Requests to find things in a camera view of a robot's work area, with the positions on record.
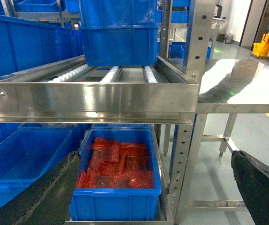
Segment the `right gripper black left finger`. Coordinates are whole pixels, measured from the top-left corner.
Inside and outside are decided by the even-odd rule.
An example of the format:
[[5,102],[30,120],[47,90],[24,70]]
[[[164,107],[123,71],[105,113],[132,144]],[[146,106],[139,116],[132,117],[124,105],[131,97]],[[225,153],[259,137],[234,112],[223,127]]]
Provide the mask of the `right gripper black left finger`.
[[62,225],[78,178],[80,155],[73,151],[0,207],[0,225]]

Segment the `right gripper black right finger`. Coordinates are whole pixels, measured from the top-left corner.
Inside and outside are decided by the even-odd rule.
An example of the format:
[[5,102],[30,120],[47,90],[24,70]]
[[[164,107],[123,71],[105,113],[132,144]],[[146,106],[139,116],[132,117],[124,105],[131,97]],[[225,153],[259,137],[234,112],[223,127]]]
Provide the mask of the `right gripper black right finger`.
[[254,223],[269,225],[269,166],[242,150],[232,152],[231,166]]

